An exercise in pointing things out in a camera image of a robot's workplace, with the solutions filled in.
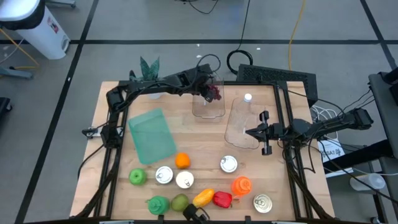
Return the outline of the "white printed sign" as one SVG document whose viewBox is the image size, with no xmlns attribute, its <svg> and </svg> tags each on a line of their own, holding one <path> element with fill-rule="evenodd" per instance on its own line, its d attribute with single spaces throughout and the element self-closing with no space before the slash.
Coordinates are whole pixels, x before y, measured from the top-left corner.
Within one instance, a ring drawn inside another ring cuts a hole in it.
<svg viewBox="0 0 398 224">
<path fill-rule="evenodd" d="M 322 162 L 345 155 L 340 142 L 332 139 L 318 141 L 318 149 L 322 154 Z"/>
</svg>

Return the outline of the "green apple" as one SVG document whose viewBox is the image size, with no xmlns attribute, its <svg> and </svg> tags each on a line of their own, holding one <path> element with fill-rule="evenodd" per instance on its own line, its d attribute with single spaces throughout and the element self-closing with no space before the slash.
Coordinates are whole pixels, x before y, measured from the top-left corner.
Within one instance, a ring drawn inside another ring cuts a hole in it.
<svg viewBox="0 0 398 224">
<path fill-rule="evenodd" d="M 129 173 L 129 181 L 132 185 L 144 185 L 146 180 L 147 174 L 144 169 L 136 168 Z"/>
</svg>

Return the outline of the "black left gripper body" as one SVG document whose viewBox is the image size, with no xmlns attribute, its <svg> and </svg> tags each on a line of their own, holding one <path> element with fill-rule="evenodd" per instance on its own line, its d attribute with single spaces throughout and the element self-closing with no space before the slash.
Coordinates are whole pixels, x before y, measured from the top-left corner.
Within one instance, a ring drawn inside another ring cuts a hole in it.
<svg viewBox="0 0 398 224">
<path fill-rule="evenodd" d="M 215 76 L 214 75 L 206 75 L 200 77 L 198 84 L 196 85 L 197 95 L 203 98 L 203 94 L 208 91 L 208 83 L 214 83 Z"/>
</svg>

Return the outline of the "grey metal stand base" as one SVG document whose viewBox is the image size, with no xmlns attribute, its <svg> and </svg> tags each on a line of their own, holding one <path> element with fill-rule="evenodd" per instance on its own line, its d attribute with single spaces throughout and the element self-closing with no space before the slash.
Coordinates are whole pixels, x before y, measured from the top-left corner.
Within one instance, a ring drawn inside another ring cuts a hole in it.
<svg viewBox="0 0 398 224">
<path fill-rule="evenodd" d="M 0 67 L 0 75 L 4 75 L 7 77 L 14 77 L 14 78 L 25 78 L 25 79 L 31 79 L 33 77 L 33 74 L 30 72 L 4 68 L 4 67 Z"/>
</svg>

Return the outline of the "grey cart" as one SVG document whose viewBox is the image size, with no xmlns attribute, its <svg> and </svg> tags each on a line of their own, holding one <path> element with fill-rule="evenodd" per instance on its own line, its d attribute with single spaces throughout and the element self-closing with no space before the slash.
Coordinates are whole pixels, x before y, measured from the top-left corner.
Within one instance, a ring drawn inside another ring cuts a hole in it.
<svg viewBox="0 0 398 224">
<path fill-rule="evenodd" d="M 398 104 L 391 92 L 393 84 L 386 80 L 386 75 L 379 72 L 370 74 L 368 78 L 387 139 L 398 157 Z"/>
</svg>

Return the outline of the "red bell pepper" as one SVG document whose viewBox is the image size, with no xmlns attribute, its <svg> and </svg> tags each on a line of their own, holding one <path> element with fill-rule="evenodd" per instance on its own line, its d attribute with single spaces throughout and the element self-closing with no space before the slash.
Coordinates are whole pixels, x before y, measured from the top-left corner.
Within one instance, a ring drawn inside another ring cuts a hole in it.
<svg viewBox="0 0 398 224">
<path fill-rule="evenodd" d="M 227 192 L 217 191 L 213 196 L 213 203 L 221 208 L 229 208 L 232 200 L 233 196 Z"/>
</svg>

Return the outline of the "black metal rig frame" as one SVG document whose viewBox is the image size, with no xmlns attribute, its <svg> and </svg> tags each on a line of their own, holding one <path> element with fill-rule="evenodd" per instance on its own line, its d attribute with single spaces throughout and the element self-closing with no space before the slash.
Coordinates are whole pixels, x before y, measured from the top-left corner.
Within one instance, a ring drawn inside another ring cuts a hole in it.
<svg viewBox="0 0 398 224">
<path fill-rule="evenodd" d="M 110 216 L 112 219 L 157 220 L 157 216 L 147 209 L 146 201 L 153 196 L 161 195 L 172 199 L 183 193 L 192 201 L 205 189 L 231 192 L 231 183 L 235 177 L 246 176 L 253 184 L 251 193 L 243 196 L 238 202 L 233 201 L 232 208 L 220 208 L 212 202 L 206 205 L 204 210 L 210 215 L 211 221 L 232 223 L 232 221 L 244 221 L 245 216 L 251 216 L 252 221 L 295 219 L 289 175 L 282 158 L 282 149 L 277 143 L 270 141 L 272 154 L 262 156 L 262 146 L 256 150 L 244 150 L 235 148 L 224 140 L 232 102 L 235 98 L 243 97 L 245 93 L 252 94 L 254 101 L 265 106 L 264 109 L 270 113 L 269 123 L 278 122 L 273 87 L 248 83 L 238 85 L 237 82 L 226 83 L 227 85 L 224 86 L 226 113 L 219 120 L 201 119 L 194 116 L 192 95 L 179 97 L 164 94 L 158 100 L 141 95 L 134 100 L 125 120 L 156 108 L 162 108 L 177 145 L 177 151 L 186 152 L 191 159 L 189 171 L 192 172 L 195 181 L 189 189 L 179 188 L 175 181 L 167 185 L 160 185 L 155 181 L 155 172 L 160 166 L 170 166 L 175 174 L 179 173 L 174 164 L 174 156 L 148 166 L 142 165 L 127 126 L 123 149 L 119 150 L 121 159 L 116 181 L 103 194 L 99 216 L 106 215 L 109 204 L 112 208 Z M 260 108 L 255 117 L 258 118 L 258 114 L 264 109 Z M 98 189 L 106 152 L 109 151 L 100 150 L 82 168 L 70 215 L 75 216 L 80 213 Z M 314 148 L 311 148 L 311 152 L 316 174 L 305 170 L 308 189 L 323 209 L 335 217 L 320 154 Z M 238 170 L 233 174 L 224 173 L 220 169 L 220 160 L 227 154 L 235 156 L 239 163 Z M 141 167 L 147 172 L 147 182 L 142 186 L 134 186 L 128 180 L 130 171 L 136 167 Z M 272 199 L 273 206 L 269 213 L 261 214 L 254 209 L 252 201 L 257 194 L 266 194 Z"/>
</svg>

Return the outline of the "orange plastic bottle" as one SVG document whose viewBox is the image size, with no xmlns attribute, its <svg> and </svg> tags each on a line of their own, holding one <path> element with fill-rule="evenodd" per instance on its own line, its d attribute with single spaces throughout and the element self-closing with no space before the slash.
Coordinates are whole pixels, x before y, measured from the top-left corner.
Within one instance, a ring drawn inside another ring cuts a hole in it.
<svg viewBox="0 0 398 224">
<path fill-rule="evenodd" d="M 237 197 L 247 195 L 251 192 L 251 190 L 252 182 L 249 178 L 244 176 L 234 179 L 233 183 L 231 184 L 231 191 Z"/>
</svg>

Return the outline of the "clear bottle with white cap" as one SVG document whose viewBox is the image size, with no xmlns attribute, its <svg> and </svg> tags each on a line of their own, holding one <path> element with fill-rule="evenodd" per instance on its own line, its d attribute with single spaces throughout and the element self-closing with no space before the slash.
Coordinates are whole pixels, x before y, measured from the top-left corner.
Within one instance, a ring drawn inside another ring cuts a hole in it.
<svg viewBox="0 0 398 224">
<path fill-rule="evenodd" d="M 233 126 L 239 134 L 245 134 L 247 129 L 256 125 L 256 115 L 252 109 L 252 94 L 246 93 L 233 102 Z"/>
</svg>

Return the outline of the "black chair part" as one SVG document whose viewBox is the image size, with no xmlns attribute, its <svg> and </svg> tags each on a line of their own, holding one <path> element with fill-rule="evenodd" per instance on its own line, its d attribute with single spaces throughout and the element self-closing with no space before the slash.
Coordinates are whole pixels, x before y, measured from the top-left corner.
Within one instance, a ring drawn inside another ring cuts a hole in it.
<svg viewBox="0 0 398 224">
<path fill-rule="evenodd" d="M 11 100 L 6 97 L 0 97 L 0 126 L 3 124 L 8 112 L 13 109 Z"/>
</svg>

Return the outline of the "yellow orange mango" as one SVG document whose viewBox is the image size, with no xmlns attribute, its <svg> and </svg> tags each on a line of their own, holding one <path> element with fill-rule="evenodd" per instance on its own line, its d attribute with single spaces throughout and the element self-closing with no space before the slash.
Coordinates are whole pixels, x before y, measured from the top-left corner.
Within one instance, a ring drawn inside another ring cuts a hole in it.
<svg viewBox="0 0 398 224">
<path fill-rule="evenodd" d="M 195 196 L 192 204 L 197 208 L 204 207 L 213 200 L 214 194 L 215 194 L 214 189 L 205 189 L 202 192 L 200 192 L 197 196 Z"/>
</svg>

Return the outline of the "silver tin can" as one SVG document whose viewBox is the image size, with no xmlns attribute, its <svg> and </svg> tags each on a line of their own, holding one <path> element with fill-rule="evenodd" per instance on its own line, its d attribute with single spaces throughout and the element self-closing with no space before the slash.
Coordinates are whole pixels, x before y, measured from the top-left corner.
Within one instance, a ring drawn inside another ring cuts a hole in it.
<svg viewBox="0 0 398 224">
<path fill-rule="evenodd" d="M 175 181 L 181 189 L 189 189 L 194 183 L 194 176 L 189 171 L 181 171 L 177 174 Z"/>
<path fill-rule="evenodd" d="M 238 168 L 238 162 L 234 156 L 224 156 L 220 161 L 221 170 L 226 173 L 232 173 Z"/>
<path fill-rule="evenodd" d="M 156 170 L 155 179 L 160 184 L 168 184 L 172 181 L 174 172 L 169 166 L 162 166 Z"/>
</svg>

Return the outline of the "gold-lidded tin can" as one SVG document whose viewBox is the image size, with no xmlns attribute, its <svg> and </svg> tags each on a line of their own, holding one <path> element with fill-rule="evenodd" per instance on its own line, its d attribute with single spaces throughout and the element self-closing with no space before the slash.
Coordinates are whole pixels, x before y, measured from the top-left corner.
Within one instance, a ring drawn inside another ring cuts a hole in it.
<svg viewBox="0 0 398 224">
<path fill-rule="evenodd" d="M 268 213 L 272 209 L 272 200 L 268 195 L 259 194 L 253 198 L 253 205 L 259 213 Z"/>
</svg>

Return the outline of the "clear plastic bin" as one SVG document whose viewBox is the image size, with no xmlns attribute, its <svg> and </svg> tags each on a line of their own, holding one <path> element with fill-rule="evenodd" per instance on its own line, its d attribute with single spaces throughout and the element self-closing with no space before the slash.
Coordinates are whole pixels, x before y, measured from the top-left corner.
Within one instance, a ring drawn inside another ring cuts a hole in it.
<svg viewBox="0 0 398 224">
<path fill-rule="evenodd" d="M 224 79 L 219 75 L 214 75 L 214 83 L 218 85 L 222 99 L 213 100 L 211 103 L 205 101 L 201 96 L 194 95 L 192 100 L 192 113 L 202 119 L 216 119 L 224 116 Z"/>
<path fill-rule="evenodd" d="M 259 105 L 259 104 L 255 103 L 252 98 L 252 109 L 257 118 L 256 125 L 253 126 L 252 128 L 256 128 L 261 123 L 261 121 L 259 119 L 259 114 L 265 110 L 265 107 L 263 105 Z M 254 137 L 252 137 L 246 133 L 239 134 L 236 131 L 236 129 L 233 126 L 233 119 L 234 119 L 234 115 L 233 115 L 233 104 L 232 104 L 231 111 L 229 114 L 227 128 L 226 128 L 225 135 L 224 135 L 226 142 L 229 144 L 232 144 L 235 147 L 239 147 L 242 149 L 258 148 L 259 142 L 257 139 L 255 139 Z"/>
</svg>

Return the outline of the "white trash can black liner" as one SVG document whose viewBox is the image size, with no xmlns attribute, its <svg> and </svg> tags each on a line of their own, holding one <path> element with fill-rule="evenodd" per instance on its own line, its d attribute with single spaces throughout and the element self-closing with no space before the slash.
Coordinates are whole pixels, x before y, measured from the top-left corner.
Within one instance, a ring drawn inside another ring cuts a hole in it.
<svg viewBox="0 0 398 224">
<path fill-rule="evenodd" d="M 45 0 L 0 0 L 0 26 L 18 33 L 49 60 L 64 58 L 70 45 Z"/>
</svg>

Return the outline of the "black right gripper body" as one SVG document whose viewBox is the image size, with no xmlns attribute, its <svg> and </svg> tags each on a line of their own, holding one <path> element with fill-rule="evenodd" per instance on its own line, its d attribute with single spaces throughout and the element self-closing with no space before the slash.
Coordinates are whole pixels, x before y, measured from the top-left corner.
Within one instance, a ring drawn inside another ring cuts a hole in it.
<svg viewBox="0 0 398 224">
<path fill-rule="evenodd" d="M 260 127 L 260 137 L 261 141 L 264 142 L 264 147 L 262 148 L 262 155 L 271 155 L 272 146 L 269 144 L 269 140 L 279 140 L 284 137 L 287 130 L 280 123 L 268 124 L 269 112 L 263 111 L 260 115 L 261 125 Z"/>
</svg>

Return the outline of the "green pear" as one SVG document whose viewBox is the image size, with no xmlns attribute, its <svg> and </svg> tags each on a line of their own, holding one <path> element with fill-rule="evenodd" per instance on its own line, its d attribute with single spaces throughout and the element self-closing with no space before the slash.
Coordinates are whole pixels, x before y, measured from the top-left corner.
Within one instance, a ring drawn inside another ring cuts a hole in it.
<svg viewBox="0 0 398 224">
<path fill-rule="evenodd" d="M 171 201 L 171 208 L 176 212 L 183 212 L 188 205 L 189 198 L 185 194 L 178 194 Z"/>
</svg>

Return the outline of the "red grape bunch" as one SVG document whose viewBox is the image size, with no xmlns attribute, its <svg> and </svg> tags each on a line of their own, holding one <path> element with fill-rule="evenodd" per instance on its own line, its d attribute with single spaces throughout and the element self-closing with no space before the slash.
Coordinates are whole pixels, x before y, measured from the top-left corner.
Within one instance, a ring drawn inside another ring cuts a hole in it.
<svg viewBox="0 0 398 224">
<path fill-rule="evenodd" d="M 222 99 L 222 96 L 220 94 L 220 89 L 217 88 L 209 88 L 208 87 L 208 91 L 212 91 L 214 93 L 214 100 L 220 100 Z"/>
</svg>

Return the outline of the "orange fruit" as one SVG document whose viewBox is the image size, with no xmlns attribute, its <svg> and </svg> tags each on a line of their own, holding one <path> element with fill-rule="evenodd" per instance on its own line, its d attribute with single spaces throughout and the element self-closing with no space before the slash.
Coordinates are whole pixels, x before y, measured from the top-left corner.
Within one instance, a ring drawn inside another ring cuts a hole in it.
<svg viewBox="0 0 398 224">
<path fill-rule="evenodd" d="M 175 165 L 178 169 L 187 169 L 190 167 L 190 158 L 187 153 L 179 152 L 175 156 Z"/>
</svg>

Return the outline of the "snake plant in white pot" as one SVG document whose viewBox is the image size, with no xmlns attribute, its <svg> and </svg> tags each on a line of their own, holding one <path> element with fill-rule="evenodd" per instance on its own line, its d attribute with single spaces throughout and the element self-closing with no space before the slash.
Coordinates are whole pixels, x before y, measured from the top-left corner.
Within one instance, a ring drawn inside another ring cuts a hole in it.
<svg viewBox="0 0 398 224">
<path fill-rule="evenodd" d="M 129 72 L 130 81 L 154 81 L 159 77 L 160 57 L 158 57 L 151 65 L 140 56 L 141 76 L 136 77 L 133 70 Z"/>
</svg>

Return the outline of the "teal plastic bin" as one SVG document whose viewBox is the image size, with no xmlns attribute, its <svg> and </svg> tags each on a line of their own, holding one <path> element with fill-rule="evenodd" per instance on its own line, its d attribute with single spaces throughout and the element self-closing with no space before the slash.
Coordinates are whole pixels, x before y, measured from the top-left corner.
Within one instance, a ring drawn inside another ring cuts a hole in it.
<svg viewBox="0 0 398 224">
<path fill-rule="evenodd" d="M 162 109 L 156 108 L 128 121 L 129 129 L 141 164 L 150 165 L 177 152 Z"/>
</svg>

